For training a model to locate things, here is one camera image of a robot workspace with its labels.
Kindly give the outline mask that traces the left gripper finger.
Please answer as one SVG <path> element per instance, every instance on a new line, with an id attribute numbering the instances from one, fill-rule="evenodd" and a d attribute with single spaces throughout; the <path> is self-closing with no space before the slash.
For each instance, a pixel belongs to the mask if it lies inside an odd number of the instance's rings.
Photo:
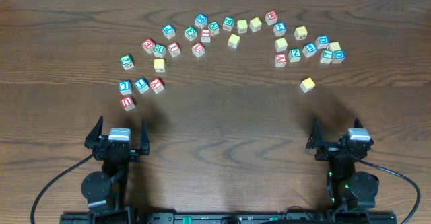
<path id="1" fill-rule="evenodd" d="M 88 149 L 95 149 L 99 146 L 102 134 L 103 117 L 100 116 L 94 128 L 90 131 L 84 141 L 84 146 Z"/>
<path id="2" fill-rule="evenodd" d="M 150 154 L 150 140 L 148 138 L 147 130 L 145 127 L 145 120 L 141 121 L 141 135 L 139 143 L 140 155 Z"/>

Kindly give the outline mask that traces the red A block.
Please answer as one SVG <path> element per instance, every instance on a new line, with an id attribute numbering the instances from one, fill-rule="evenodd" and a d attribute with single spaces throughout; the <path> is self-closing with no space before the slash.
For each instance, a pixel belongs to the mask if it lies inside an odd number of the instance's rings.
<path id="1" fill-rule="evenodd" d="M 287 63 L 287 56 L 285 53 L 275 55 L 274 63 L 276 67 L 285 67 Z"/>

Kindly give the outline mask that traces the red I block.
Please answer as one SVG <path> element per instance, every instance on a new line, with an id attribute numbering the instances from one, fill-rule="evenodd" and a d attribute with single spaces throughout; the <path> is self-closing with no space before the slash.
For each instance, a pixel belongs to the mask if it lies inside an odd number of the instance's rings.
<path id="1" fill-rule="evenodd" d="M 180 46 L 177 42 L 172 42 L 168 45 L 168 51 L 172 57 L 177 57 L 181 54 Z"/>

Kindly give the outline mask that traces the blue 2 block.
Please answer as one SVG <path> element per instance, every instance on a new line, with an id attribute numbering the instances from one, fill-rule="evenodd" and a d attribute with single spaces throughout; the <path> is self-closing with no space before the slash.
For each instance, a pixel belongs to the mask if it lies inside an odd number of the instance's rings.
<path id="1" fill-rule="evenodd" d="M 277 37 L 283 36 L 286 33 L 286 25 L 283 22 L 274 24 L 273 32 Z"/>

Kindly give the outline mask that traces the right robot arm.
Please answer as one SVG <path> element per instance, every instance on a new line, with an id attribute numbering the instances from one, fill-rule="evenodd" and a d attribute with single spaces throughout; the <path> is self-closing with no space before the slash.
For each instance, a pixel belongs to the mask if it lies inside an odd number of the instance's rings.
<path id="1" fill-rule="evenodd" d="M 324 140 L 319 120 L 313 120 L 306 148 L 316 151 L 315 160 L 329 164 L 327 191 L 334 208 L 327 214 L 331 221 L 341 221 L 342 214 L 366 214 L 375 207 L 379 179 L 355 169 L 355 163 L 367 156 L 373 144 L 370 134 L 358 119 L 337 142 Z"/>

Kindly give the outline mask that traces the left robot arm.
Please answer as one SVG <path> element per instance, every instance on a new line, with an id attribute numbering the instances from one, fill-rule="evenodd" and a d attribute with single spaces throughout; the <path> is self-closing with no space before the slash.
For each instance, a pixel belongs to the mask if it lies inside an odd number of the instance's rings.
<path id="1" fill-rule="evenodd" d="M 85 138 L 84 146 L 92 157 L 102 161 L 100 171 L 88 174 L 81 183 L 81 193 L 88 202 L 90 223 L 143 223 L 134 206 L 125 205 L 125 194 L 131 163 L 150 153 L 145 122 L 141 122 L 139 148 L 131 148 L 131 130 L 112 128 L 102 134 L 103 117 Z"/>

